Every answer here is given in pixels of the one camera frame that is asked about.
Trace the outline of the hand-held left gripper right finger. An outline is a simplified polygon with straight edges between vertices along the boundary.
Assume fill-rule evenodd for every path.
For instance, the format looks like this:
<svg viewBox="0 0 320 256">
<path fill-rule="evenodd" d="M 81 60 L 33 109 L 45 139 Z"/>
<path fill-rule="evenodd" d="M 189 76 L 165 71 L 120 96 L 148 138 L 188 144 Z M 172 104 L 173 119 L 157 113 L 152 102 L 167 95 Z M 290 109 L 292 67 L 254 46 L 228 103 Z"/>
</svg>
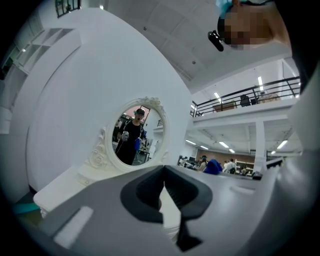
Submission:
<svg viewBox="0 0 320 256">
<path fill-rule="evenodd" d="M 166 165 L 164 185 L 180 210 L 175 245 L 165 256 L 251 256 L 262 181 Z"/>
</svg>

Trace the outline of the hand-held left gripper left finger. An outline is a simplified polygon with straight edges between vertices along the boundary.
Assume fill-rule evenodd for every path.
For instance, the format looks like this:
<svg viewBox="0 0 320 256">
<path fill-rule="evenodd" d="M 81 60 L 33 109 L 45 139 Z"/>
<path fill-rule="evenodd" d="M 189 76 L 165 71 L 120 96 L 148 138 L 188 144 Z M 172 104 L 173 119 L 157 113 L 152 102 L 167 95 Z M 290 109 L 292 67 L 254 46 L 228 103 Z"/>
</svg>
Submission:
<svg viewBox="0 0 320 256">
<path fill-rule="evenodd" d="M 178 256 L 158 200 L 164 167 L 97 181 L 52 210 L 39 225 L 51 256 Z"/>
</svg>

